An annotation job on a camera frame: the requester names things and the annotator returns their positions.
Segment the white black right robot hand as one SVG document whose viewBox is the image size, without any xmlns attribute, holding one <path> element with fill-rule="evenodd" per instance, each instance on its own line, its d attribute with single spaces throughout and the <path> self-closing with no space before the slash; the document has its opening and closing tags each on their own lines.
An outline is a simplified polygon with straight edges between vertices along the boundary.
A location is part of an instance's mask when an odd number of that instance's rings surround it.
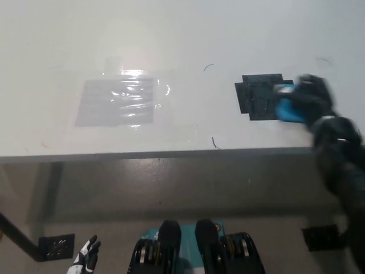
<svg viewBox="0 0 365 274">
<path fill-rule="evenodd" d="M 284 122 L 311 127 L 324 116 L 335 116 L 333 99 L 324 78 L 301 75 L 295 84 L 278 84 L 273 91 L 278 99 L 276 116 Z"/>
</svg>

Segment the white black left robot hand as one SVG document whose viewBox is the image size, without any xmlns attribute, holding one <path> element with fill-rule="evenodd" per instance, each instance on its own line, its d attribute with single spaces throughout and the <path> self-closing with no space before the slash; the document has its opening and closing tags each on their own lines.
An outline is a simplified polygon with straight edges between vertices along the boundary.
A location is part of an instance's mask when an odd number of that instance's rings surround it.
<svg viewBox="0 0 365 274">
<path fill-rule="evenodd" d="M 93 273 L 98 262 L 98 252 L 101 242 L 97 235 L 93 235 L 78 252 L 67 273 Z"/>
</svg>

